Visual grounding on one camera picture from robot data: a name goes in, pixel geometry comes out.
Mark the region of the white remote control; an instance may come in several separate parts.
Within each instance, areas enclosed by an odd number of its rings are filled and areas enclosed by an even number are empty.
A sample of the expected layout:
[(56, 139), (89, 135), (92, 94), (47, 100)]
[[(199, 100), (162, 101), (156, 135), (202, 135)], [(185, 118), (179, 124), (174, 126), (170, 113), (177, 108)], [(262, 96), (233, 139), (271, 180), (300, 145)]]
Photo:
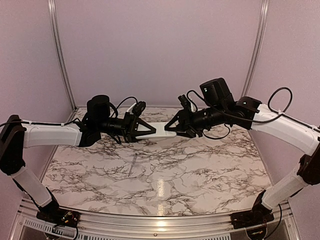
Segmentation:
[(169, 139), (177, 136), (176, 132), (165, 130), (167, 122), (149, 122), (148, 124), (156, 128), (156, 133), (151, 134), (148, 139)]

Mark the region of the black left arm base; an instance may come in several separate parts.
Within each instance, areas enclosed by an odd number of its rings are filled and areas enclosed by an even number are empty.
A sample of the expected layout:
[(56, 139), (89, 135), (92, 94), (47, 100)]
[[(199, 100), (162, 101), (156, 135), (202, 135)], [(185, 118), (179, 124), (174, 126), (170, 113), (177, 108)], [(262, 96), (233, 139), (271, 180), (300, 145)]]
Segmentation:
[(57, 226), (76, 228), (80, 219), (80, 213), (75, 210), (61, 208), (54, 195), (51, 192), (49, 193), (51, 201), (44, 207), (38, 207), (36, 218)]

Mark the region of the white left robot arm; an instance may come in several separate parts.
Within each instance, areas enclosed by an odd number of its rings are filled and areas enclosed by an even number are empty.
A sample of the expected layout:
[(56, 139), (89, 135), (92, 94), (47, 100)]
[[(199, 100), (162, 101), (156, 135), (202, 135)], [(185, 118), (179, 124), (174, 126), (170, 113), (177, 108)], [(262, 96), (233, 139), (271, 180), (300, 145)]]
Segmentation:
[(63, 211), (53, 194), (27, 169), (23, 159), (26, 148), (38, 146), (90, 147), (107, 134), (117, 143), (137, 141), (138, 137), (156, 134), (153, 125), (140, 119), (146, 103), (137, 102), (124, 118), (118, 117), (117, 108), (107, 95), (97, 95), (87, 102), (82, 120), (66, 123), (33, 122), (11, 115), (0, 133), (0, 170), (37, 205), (53, 223), (63, 219)]

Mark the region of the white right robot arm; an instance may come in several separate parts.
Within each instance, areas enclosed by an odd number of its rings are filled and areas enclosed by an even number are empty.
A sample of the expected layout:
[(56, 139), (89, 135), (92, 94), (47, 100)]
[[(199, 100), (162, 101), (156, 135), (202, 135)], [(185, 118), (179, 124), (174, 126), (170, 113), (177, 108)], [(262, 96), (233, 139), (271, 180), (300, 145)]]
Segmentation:
[(183, 109), (164, 127), (186, 138), (202, 137), (204, 130), (225, 124), (266, 133), (303, 152), (298, 165), (274, 186), (264, 190), (255, 200), (247, 219), (258, 224), (280, 202), (294, 196), (309, 185), (320, 183), (320, 130), (251, 97), (239, 101), (222, 100), (200, 111), (191, 111), (191, 102), (179, 97)]

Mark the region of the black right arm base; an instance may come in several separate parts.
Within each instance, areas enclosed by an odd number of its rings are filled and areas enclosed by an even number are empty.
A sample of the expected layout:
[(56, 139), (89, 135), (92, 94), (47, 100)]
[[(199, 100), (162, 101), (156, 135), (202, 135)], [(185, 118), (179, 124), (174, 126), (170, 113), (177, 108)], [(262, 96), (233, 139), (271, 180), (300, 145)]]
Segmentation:
[(262, 198), (266, 190), (262, 191), (256, 198), (252, 209), (235, 212), (230, 215), (231, 224), (234, 229), (247, 228), (260, 224), (266, 224), (275, 219), (272, 210), (262, 204)]

